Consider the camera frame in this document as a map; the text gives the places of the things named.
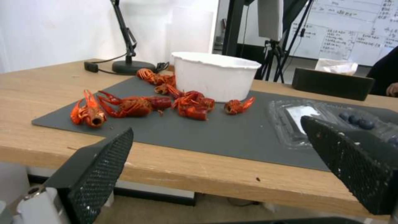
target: wooden table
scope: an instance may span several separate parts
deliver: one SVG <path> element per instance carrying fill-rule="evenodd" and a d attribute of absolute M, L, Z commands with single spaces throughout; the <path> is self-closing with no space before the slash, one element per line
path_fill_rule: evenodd
<path fill-rule="evenodd" d="M 101 65 L 110 69 L 110 63 Z M 82 62 L 0 74 L 0 161 L 57 169 L 102 137 L 33 126 L 31 120 L 129 76 L 90 73 Z M 398 112 L 397 99 L 364 102 L 254 81 L 252 90 Z M 135 142 L 121 179 L 195 192 L 372 217 L 332 173 Z"/>

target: lamp base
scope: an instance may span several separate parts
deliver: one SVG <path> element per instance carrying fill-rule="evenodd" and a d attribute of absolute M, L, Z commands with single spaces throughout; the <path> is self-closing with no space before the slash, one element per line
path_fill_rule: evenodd
<path fill-rule="evenodd" d="M 148 62 L 143 61 L 132 61 L 126 63 L 126 61 L 115 61 L 112 64 L 112 71 L 120 73 L 121 75 L 135 75 L 140 69 L 150 69 L 155 71 L 155 66 Z"/>

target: dark sleeve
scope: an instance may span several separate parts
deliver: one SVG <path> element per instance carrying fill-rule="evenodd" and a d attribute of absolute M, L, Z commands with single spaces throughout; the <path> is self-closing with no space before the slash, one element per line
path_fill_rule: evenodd
<path fill-rule="evenodd" d="M 388 86 L 398 82 L 398 46 L 376 62 L 367 77 L 375 79 L 370 94 L 385 96 Z"/>

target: crayfish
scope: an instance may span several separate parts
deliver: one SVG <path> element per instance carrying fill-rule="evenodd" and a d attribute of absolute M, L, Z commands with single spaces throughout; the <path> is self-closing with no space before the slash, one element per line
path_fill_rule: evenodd
<path fill-rule="evenodd" d="M 197 91 L 181 92 L 171 85 L 166 85 L 168 92 L 175 99 L 172 108 L 178 109 L 178 114 L 196 120 L 207 120 L 207 113 L 214 109 L 214 100 L 205 98 Z"/>
<path fill-rule="evenodd" d="M 238 100 L 230 100 L 224 105 L 224 111 L 227 114 L 235 115 L 245 112 L 253 103 L 254 97 L 246 100 L 245 102 L 240 102 Z"/>
<path fill-rule="evenodd" d="M 166 85 L 176 86 L 175 75 L 160 75 L 152 72 L 150 69 L 140 69 L 137 71 L 137 77 L 147 81 L 155 87 L 155 92 L 162 95 L 168 94 Z"/>
<path fill-rule="evenodd" d="M 83 99 L 79 100 L 70 113 L 70 119 L 74 124 L 82 124 L 85 122 L 92 128 L 101 127 L 106 121 L 104 111 L 98 106 L 96 99 L 89 90 L 83 91 L 86 98 L 86 105 L 80 107 Z"/>
<path fill-rule="evenodd" d="M 172 106 L 171 99 L 165 96 L 129 96 L 123 99 L 115 97 L 114 95 L 99 91 L 106 96 L 97 96 L 98 102 L 104 108 L 104 110 L 112 117 L 124 118 L 130 117 L 143 117 L 150 114 L 153 110 L 163 115 L 163 110 Z M 119 110 L 115 111 L 111 106 L 118 105 Z"/>

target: person's hand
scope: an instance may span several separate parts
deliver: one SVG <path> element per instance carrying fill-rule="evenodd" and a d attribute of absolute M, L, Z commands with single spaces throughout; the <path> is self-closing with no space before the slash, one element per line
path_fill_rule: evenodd
<path fill-rule="evenodd" d="M 396 97 L 398 94 L 398 83 L 392 83 L 386 90 L 387 96 Z"/>

